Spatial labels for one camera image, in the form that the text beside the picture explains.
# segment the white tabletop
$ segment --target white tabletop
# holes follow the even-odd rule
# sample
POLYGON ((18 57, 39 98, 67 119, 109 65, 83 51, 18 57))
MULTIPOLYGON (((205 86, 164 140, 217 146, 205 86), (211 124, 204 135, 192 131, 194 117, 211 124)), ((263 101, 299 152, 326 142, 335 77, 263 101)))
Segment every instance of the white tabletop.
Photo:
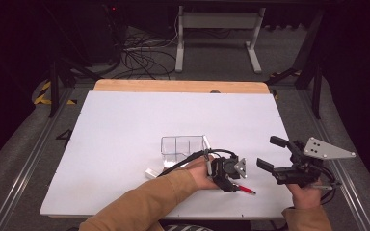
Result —
POLYGON ((90 91, 40 214, 92 216, 145 182, 147 168, 162 169, 162 137, 199 135, 247 159, 248 178, 236 182, 257 195, 196 192, 167 218, 282 218, 291 193, 256 159, 291 166, 291 153, 269 143, 287 134, 271 94, 241 93, 90 91))

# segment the brown jacket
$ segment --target brown jacket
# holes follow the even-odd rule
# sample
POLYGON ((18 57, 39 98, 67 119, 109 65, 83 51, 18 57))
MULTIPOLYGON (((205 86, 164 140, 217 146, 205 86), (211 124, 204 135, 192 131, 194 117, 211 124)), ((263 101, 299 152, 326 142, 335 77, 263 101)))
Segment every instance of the brown jacket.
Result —
MULTIPOLYGON (((162 231, 158 220, 197 191, 197 184, 187 170, 143 183, 125 193, 96 215, 81 223, 80 231, 162 231)), ((290 230, 331 230, 323 208, 283 211, 290 230)))

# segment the human arm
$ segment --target human arm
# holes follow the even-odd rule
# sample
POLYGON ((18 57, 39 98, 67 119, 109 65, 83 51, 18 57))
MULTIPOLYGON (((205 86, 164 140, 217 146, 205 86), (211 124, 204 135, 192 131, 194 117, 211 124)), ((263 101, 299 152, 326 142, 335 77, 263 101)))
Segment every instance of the human arm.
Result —
POLYGON ((319 189, 290 184, 286 185, 293 194, 294 208, 285 209, 282 214, 286 218, 290 231, 329 231, 332 230, 327 214, 320 203, 319 189))
POLYGON ((197 190, 216 189, 206 178, 206 164, 198 158, 185 169, 143 183, 80 225, 87 230, 162 230, 157 223, 197 190))

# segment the hand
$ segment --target hand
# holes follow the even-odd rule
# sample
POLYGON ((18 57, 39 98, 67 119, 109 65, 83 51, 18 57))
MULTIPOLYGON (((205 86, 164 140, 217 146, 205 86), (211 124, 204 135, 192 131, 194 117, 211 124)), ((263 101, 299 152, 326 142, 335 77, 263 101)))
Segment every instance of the hand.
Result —
MULTIPOLYGON (((321 181, 319 180, 316 185, 321 185, 321 181)), ((300 188, 296 184, 286 186, 293 194, 293 204, 296 209, 311 209, 320 206, 321 190, 310 186, 300 188)))
POLYGON ((195 182, 197 183, 198 190, 213 190, 217 189, 218 186, 213 183, 213 181, 208 178, 208 170, 206 167, 206 162, 204 157, 199 157, 194 159, 183 169, 187 169, 191 175, 194 177, 195 182))

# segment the red pen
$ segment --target red pen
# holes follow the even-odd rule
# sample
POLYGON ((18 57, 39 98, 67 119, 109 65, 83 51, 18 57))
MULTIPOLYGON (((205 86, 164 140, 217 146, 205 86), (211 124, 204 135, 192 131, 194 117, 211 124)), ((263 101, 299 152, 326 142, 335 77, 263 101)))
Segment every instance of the red pen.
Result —
POLYGON ((240 189, 241 191, 243 191, 243 192, 250 193, 250 194, 256 194, 256 192, 255 192, 255 191, 253 191, 253 190, 251 190, 251 189, 249 189, 249 188, 246 188, 246 187, 244 187, 244 186, 238 185, 238 187, 239 187, 239 189, 240 189))

